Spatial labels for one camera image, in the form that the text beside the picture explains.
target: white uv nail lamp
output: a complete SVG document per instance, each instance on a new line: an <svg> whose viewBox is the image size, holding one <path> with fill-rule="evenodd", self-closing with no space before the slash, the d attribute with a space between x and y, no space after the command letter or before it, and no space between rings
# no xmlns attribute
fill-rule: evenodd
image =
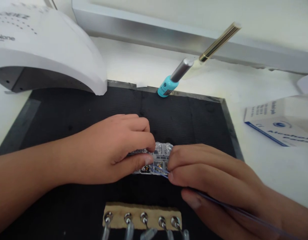
<svg viewBox="0 0 308 240"><path fill-rule="evenodd" d="M12 92L65 87L103 95L107 74L97 47L69 17L0 0L0 84Z"/></svg>

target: finger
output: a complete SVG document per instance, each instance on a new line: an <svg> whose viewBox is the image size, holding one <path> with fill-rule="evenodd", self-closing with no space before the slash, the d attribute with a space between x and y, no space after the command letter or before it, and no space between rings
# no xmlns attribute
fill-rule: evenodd
<svg viewBox="0 0 308 240"><path fill-rule="evenodd" d="M112 116L110 116L110 117L108 117L108 118L106 118L106 119L113 120L113 119L115 119L115 118L121 118L121 117L123 117L123 116L125 116L125 114L115 114L115 115L112 115Z"/></svg>
<svg viewBox="0 0 308 240"><path fill-rule="evenodd" d="M246 171L243 170L244 167L248 166L244 162L225 153L223 153L225 156L219 153L215 154L214 150L209 151L209 147L197 145L184 145L178 147L175 151L174 148L168 162L169 171L173 171L180 166L202 163L222 170L236 178L245 179Z"/></svg>
<svg viewBox="0 0 308 240"><path fill-rule="evenodd" d="M230 157L230 155L228 155L227 153L222 152L221 150L218 150L217 148L199 143L199 144L188 144L188 145L177 145L175 147L173 147L172 152L176 152L179 149L189 149L189 150L202 150L205 152L209 152L209 153L214 153L215 155L220 155L220 156L227 156Z"/></svg>
<svg viewBox="0 0 308 240"><path fill-rule="evenodd" d="M178 167L168 178L174 185L196 188L221 202L245 210L254 211L261 200L242 180L205 164Z"/></svg>
<svg viewBox="0 0 308 240"><path fill-rule="evenodd" d="M155 138L150 132L132 132L127 150L132 152L146 148L149 152L153 152L155 147Z"/></svg>
<svg viewBox="0 0 308 240"><path fill-rule="evenodd" d="M141 117L141 118L127 119L125 123L132 131L150 132L149 121L147 120L147 118Z"/></svg>
<svg viewBox="0 0 308 240"><path fill-rule="evenodd" d="M182 198L196 212L202 222L221 238L259 240L215 203L205 200L189 189L182 190Z"/></svg>
<svg viewBox="0 0 308 240"><path fill-rule="evenodd" d="M115 180L118 181L119 179L132 174L135 171L138 171L143 166L152 164L153 161L153 156L146 153L140 153L126 157L113 166L115 172Z"/></svg>
<svg viewBox="0 0 308 240"><path fill-rule="evenodd" d="M139 116L137 114L123 114L123 116L121 117L123 120L125 119L133 119L133 118L139 118Z"/></svg>

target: box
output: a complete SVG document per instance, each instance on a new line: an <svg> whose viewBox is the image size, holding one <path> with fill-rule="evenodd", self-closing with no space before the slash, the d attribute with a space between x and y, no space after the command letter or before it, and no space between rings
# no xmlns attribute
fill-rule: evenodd
<svg viewBox="0 0 308 240"><path fill-rule="evenodd" d="M308 94L248 107L244 122L284 147L308 146Z"/></svg>

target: left hand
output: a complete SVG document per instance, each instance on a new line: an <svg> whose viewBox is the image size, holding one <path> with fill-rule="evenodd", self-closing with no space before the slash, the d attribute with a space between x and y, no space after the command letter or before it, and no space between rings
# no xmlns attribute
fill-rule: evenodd
<svg viewBox="0 0 308 240"><path fill-rule="evenodd" d="M61 184L104 184L119 179L153 162L152 155L128 153L155 150L149 122L136 114L118 114L89 128L55 141L56 166Z"/></svg>

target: black work surface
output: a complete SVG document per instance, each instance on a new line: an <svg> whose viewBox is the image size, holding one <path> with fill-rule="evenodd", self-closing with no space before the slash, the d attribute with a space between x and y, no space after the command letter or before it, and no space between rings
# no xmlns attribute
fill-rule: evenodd
<svg viewBox="0 0 308 240"><path fill-rule="evenodd" d="M104 96L75 89L34 90L31 100L40 104L26 134L19 140L19 149L67 137L114 114L136 113L148 118L158 142L204 143L235 157L222 107L217 102L181 96L163 99L156 93L116 87L108 87ZM0 154L10 151L6 146L15 142L12 135L9 132ZM0 234L0 240L101 239L105 203L112 201L176 207L192 240L219 239L182 200L180 192L180 187L161 176L140 174L113 184L60 186L25 211ZM124 231L112 229L109 239L123 239ZM134 239L139 239L141 232L136 230ZM181 239L178 232L174 232L174 237ZM159 231L154 239L167 239L166 233Z"/></svg>

